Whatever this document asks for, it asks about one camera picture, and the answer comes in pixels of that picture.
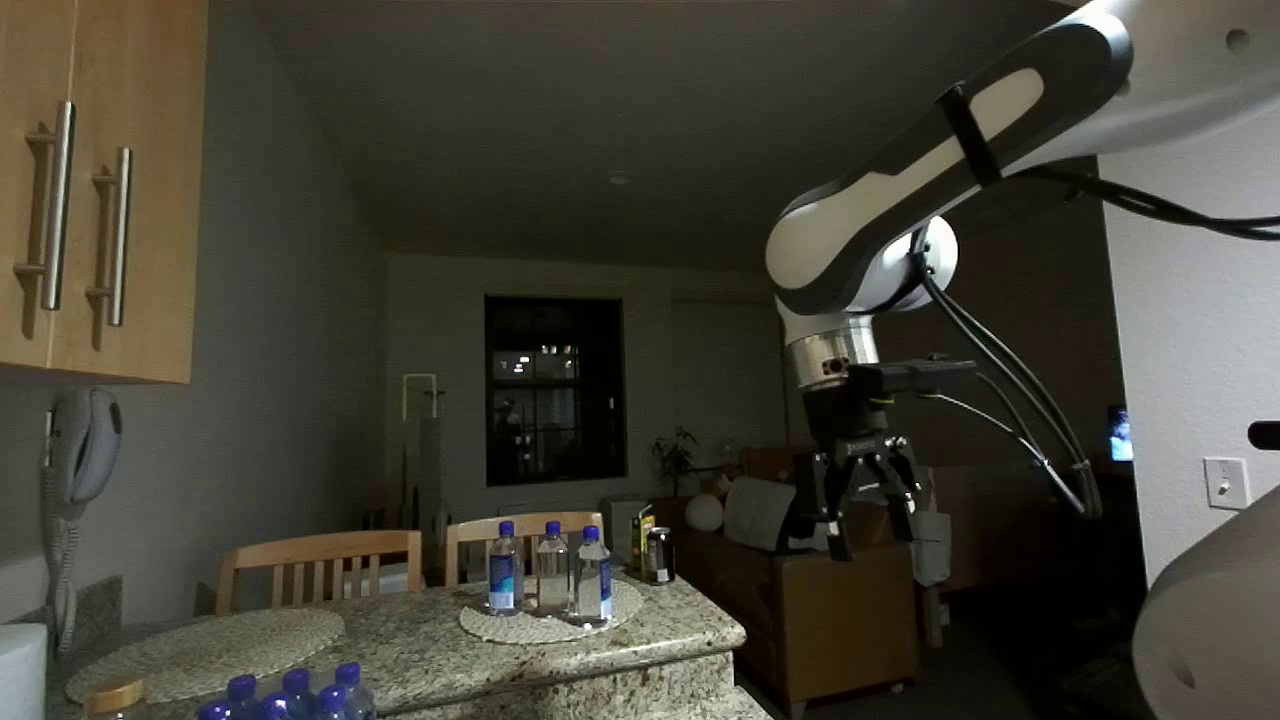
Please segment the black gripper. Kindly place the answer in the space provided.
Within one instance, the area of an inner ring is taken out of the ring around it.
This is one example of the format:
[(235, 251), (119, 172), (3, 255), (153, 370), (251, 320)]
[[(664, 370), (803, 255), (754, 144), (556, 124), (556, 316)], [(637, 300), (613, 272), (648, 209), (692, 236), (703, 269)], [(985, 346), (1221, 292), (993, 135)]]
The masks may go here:
[(815, 440), (820, 523), (832, 560), (847, 556), (845, 498), (853, 494), (860, 473), (870, 473), (872, 487), (886, 494), (891, 535), (902, 544), (916, 538), (916, 456), (908, 436), (891, 426), (890, 412), (902, 395), (934, 395), (959, 388), (973, 376), (973, 361), (853, 365), (845, 376), (803, 395)]

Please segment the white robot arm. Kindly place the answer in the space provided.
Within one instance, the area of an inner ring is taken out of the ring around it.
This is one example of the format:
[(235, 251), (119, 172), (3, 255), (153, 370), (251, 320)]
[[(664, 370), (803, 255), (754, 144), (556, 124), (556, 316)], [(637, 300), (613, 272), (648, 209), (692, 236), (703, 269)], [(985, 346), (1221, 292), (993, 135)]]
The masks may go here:
[[(959, 263), (949, 210), (1014, 174), (1213, 126), (1277, 90), (1280, 0), (1082, 0), (853, 174), (797, 195), (765, 242), (815, 456), (845, 482), (902, 449), (886, 408), (908, 370), (878, 356), (886, 311), (935, 305)], [(1138, 684), (1155, 720), (1280, 720), (1277, 502), (1195, 538), (1143, 598)]]

